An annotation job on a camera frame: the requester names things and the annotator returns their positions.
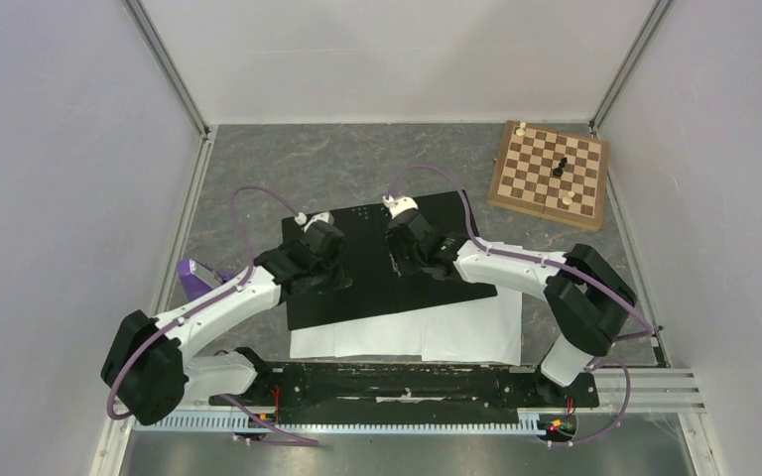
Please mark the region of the black blue file folder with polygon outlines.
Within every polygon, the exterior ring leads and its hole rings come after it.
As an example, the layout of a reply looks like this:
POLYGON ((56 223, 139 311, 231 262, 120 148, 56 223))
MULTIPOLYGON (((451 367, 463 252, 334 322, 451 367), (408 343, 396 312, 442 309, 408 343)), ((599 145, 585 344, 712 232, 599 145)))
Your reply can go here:
POLYGON ((289 298, 291 331, 497 296, 492 285, 438 281, 422 272, 399 276, 384 239, 390 214, 380 203, 334 209, 331 216, 345 235, 343 265, 351 285, 289 298))

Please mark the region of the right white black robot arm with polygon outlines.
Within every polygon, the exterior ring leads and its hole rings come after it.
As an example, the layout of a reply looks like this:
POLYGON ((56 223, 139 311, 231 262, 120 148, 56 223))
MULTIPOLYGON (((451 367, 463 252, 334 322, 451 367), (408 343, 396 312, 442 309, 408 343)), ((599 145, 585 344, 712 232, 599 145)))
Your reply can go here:
POLYGON ((565 253, 529 252, 519 246, 447 235, 417 209, 395 212, 385 233, 401 276, 486 284, 546 302, 560 334, 533 379, 536 397, 557 405, 595 358, 606 356, 634 310, 636 298, 590 246, 565 253))

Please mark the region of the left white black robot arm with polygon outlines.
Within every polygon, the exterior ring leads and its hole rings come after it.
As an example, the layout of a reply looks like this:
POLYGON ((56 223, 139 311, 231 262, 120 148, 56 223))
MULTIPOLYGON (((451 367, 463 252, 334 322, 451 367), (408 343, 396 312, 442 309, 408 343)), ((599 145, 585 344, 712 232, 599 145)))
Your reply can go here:
POLYGON ((199 351, 240 322, 288 299, 339 291, 349 279, 342 265, 345 236, 328 212, 318 213, 300 236, 261 253, 242 274, 192 302, 148 316, 125 316, 101 367, 110 388, 107 413, 116 402, 143 425, 158 422, 181 404, 212 396, 265 402, 272 380, 250 353, 201 357, 199 351))

